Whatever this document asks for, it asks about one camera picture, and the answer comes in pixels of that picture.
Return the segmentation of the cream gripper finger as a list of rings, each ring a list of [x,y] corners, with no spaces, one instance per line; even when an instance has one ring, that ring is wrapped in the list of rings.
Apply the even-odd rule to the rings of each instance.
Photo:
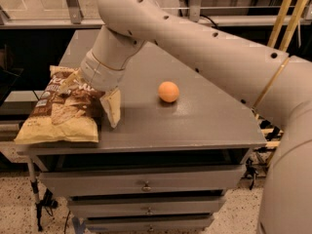
[[[121,92],[118,88],[107,92],[100,98],[100,103],[106,113],[109,124],[116,128],[121,117]]]
[[[72,72],[59,86],[58,93],[60,95],[67,94],[70,90],[76,89],[81,84],[80,70]]]

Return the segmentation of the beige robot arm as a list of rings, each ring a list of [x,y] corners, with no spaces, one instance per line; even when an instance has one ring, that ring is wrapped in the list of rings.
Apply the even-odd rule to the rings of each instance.
[[[154,0],[98,0],[104,22],[76,81],[114,94],[128,60],[151,42],[280,128],[256,234],[312,233],[312,63],[188,19]]]

